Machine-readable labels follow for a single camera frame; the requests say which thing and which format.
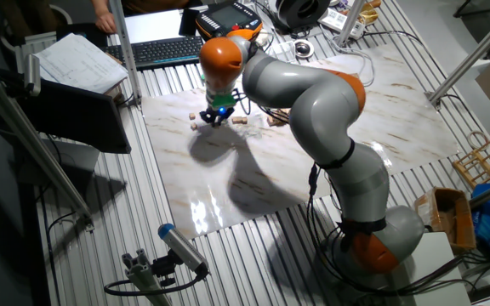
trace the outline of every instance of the screen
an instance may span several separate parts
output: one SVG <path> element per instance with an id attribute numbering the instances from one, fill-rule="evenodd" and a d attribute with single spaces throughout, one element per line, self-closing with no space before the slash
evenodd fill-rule
<path id="1" fill-rule="evenodd" d="M 234 7 L 228 6 L 211 14 L 211 18 L 223 26 L 233 26 L 249 21 L 249 18 L 237 11 Z"/>
<path id="2" fill-rule="evenodd" d="M 183 10 L 183 17 L 180 22 L 179 35 L 181 36 L 196 35 L 196 17 L 198 14 L 200 14 L 200 12 L 194 9 L 185 8 Z"/>

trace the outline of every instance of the person's hand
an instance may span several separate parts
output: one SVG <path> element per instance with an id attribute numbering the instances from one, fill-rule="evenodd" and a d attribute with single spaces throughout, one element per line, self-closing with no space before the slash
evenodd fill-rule
<path id="1" fill-rule="evenodd" d="M 109 11 L 96 14 L 98 19 L 95 21 L 95 26 L 107 34 L 114 34 L 117 32 L 117 26 L 115 25 L 115 17 Z"/>

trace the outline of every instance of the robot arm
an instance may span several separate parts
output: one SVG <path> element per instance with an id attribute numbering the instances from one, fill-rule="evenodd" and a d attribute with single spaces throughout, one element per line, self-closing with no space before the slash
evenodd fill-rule
<path id="1" fill-rule="evenodd" d="M 243 75 L 245 94 L 258 105 L 290 108 L 289 124 L 302 148 L 323 168 L 338 193 L 348 264 L 388 273 L 419 244 L 424 226 L 408 207 L 386 209 L 389 175 L 379 155 L 347 135 L 366 100 L 362 83 L 342 72 L 291 65 L 251 48 L 241 37 L 207 41 L 200 53 L 209 109 Z"/>

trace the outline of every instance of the electronic device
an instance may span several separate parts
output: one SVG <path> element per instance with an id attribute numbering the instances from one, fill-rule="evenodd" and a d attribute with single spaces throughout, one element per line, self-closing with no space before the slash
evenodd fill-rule
<path id="1" fill-rule="evenodd" d="M 275 26 L 297 31 L 314 25 L 330 5 L 330 0 L 266 0 Z"/>
<path id="2" fill-rule="evenodd" d="M 163 68 L 199 63 L 201 37 L 177 37 L 153 42 L 132 43 L 137 70 Z M 102 51 L 124 62 L 121 46 L 101 48 Z"/>
<path id="3" fill-rule="evenodd" d="M 180 20 L 179 35 L 194 37 L 196 35 L 196 17 L 200 14 L 195 9 L 183 9 Z"/>
<path id="4" fill-rule="evenodd" d="M 344 14 L 338 13 L 335 9 L 329 8 L 326 13 L 319 19 L 319 22 L 322 25 L 325 25 L 333 30 L 341 32 L 344 28 L 345 21 L 347 20 L 347 16 Z M 354 39 L 359 39 L 364 32 L 365 25 L 356 21 L 355 26 L 350 31 L 349 37 Z"/>
<path id="5" fill-rule="evenodd" d="M 0 76 L 24 86 L 22 74 L 0 69 Z M 18 96 L 16 100 L 38 132 L 80 141 L 106 153 L 131 151 L 110 96 L 41 80 L 37 97 Z"/>
<path id="6" fill-rule="evenodd" d="M 196 17 L 196 25 L 206 41 L 235 35 L 253 41 L 262 30 L 262 19 L 240 3 L 229 3 L 200 13 Z"/>

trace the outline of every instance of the monitor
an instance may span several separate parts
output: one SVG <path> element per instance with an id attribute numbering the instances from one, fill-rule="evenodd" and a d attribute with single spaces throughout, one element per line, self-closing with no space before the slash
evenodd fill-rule
<path id="1" fill-rule="evenodd" d="M 24 86 L 22 74 L 0 69 L 0 76 Z M 17 101 L 39 132 L 80 141 L 105 153 L 131 151 L 110 96 L 41 80 L 37 97 Z"/>

